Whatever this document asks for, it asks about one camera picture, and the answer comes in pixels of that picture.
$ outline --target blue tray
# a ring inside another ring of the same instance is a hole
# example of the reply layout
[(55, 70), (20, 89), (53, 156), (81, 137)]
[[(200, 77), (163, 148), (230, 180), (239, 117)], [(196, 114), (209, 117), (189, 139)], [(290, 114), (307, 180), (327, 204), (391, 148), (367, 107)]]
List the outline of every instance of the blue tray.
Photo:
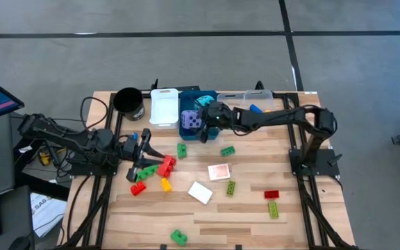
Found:
[[(195, 110), (194, 107), (194, 100), (202, 97), (204, 95), (209, 95), (214, 100), (217, 100), (217, 93), (216, 91), (213, 90), (208, 90), (208, 91), (183, 91), (180, 94), (180, 109), (179, 109), (179, 114), (178, 114), (178, 133), (180, 134), (181, 139), (183, 140), (198, 140), (197, 134), (190, 130), (190, 129), (184, 129), (181, 126), (181, 113), (185, 110)], [(220, 130), (218, 128), (211, 128), (209, 130), (209, 136), (208, 140), (215, 140), (215, 138), (219, 135)]]

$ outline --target yellow block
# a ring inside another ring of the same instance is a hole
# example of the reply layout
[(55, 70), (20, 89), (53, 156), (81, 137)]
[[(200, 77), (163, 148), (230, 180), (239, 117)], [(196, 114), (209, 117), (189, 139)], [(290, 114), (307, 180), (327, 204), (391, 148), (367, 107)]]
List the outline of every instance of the yellow block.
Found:
[(165, 192), (171, 192), (172, 191), (171, 183), (169, 183), (169, 181), (166, 178), (162, 178), (161, 179), (161, 186), (163, 187), (163, 190)]

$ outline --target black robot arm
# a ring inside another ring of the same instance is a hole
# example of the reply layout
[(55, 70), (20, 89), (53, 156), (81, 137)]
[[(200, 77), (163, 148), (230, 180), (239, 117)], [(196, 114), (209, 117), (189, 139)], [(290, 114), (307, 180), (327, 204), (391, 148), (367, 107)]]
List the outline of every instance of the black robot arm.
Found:
[(75, 152), (67, 159), (72, 164), (71, 175), (115, 175), (122, 160), (134, 162), (127, 179), (135, 182), (137, 169), (161, 164), (161, 160), (146, 159), (144, 153), (157, 158), (165, 156), (152, 149), (149, 144), (151, 131), (143, 129), (141, 142), (138, 135), (123, 135), (125, 142), (119, 142), (110, 129), (75, 131), (57, 124), (42, 114), (25, 115), (18, 128), (21, 136), (30, 139), (53, 142)]
[[(306, 119), (307, 114), (314, 115), (314, 125)], [(198, 132), (201, 142), (208, 140), (209, 128), (231, 129), (236, 135), (247, 135), (264, 126), (278, 126), (295, 124), (311, 134), (311, 137), (302, 149), (301, 163), (314, 167), (317, 159), (317, 150), (322, 142), (334, 134), (337, 129), (334, 114), (325, 108), (317, 106), (302, 106), (291, 110), (256, 113), (250, 110), (234, 108), (231, 110), (222, 102), (212, 102), (208, 107), (200, 110), (200, 117), (204, 122)]]

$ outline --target red lego brick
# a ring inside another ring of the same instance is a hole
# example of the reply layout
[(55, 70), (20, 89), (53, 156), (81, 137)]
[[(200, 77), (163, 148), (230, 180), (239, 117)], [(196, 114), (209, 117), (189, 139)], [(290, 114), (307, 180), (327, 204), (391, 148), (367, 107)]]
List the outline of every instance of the red lego brick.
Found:
[(165, 156), (163, 163), (157, 169), (157, 174), (168, 178), (171, 175), (172, 170), (174, 170), (176, 160), (172, 156)]
[(131, 187), (131, 193), (133, 196), (137, 196), (139, 193), (141, 193), (143, 190), (146, 189), (146, 186), (142, 181), (137, 182), (137, 185), (132, 185)]
[(265, 191), (265, 199), (277, 199), (280, 197), (278, 190)]

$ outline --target gray carpet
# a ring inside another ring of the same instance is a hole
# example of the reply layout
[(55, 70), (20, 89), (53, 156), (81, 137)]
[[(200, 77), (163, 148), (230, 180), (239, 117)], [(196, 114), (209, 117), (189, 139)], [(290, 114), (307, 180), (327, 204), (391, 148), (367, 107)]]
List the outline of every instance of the gray carpet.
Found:
[[(400, 1), (286, 0), (293, 31), (400, 30)], [(283, 30), (278, 1), (0, 0), (0, 33)], [(295, 37), (304, 89), (318, 91), (358, 246), (400, 249), (400, 36)], [(126, 86), (295, 90), (285, 38), (0, 39), (0, 85), (25, 113), (78, 117), (83, 97)], [(78, 128), (79, 124), (66, 123)], [(53, 178), (46, 173), (33, 173)], [(56, 243), (59, 228), (37, 241)]]

